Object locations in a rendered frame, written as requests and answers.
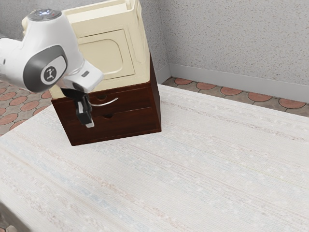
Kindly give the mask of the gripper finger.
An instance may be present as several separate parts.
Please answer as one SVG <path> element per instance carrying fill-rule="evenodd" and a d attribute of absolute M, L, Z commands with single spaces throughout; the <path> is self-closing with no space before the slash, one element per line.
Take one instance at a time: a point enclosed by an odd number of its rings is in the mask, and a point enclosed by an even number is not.
<path fill-rule="evenodd" d="M 76 115 L 80 123 L 87 128 L 94 127 L 94 121 L 92 119 L 91 112 L 92 107 L 89 104 L 87 96 L 84 95 L 77 101 Z"/>

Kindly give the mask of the dark brown wooden drawer cabinet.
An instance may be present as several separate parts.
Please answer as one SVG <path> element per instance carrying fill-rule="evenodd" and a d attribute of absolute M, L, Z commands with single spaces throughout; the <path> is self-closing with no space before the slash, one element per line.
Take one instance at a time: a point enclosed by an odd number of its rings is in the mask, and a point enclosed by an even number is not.
<path fill-rule="evenodd" d="M 161 131 L 160 95 L 152 60 L 148 65 L 150 80 L 146 83 L 90 93 L 92 128 L 80 123 L 73 100 L 51 100 L 72 146 Z"/>

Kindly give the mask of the cream box with lid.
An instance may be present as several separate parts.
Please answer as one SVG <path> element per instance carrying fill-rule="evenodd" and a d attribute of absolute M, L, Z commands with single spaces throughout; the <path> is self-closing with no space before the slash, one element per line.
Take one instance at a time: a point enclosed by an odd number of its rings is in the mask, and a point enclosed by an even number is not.
<path fill-rule="evenodd" d="M 150 52 L 139 0 L 108 0 L 63 10 L 84 58 L 104 73 L 95 91 L 146 83 Z"/>

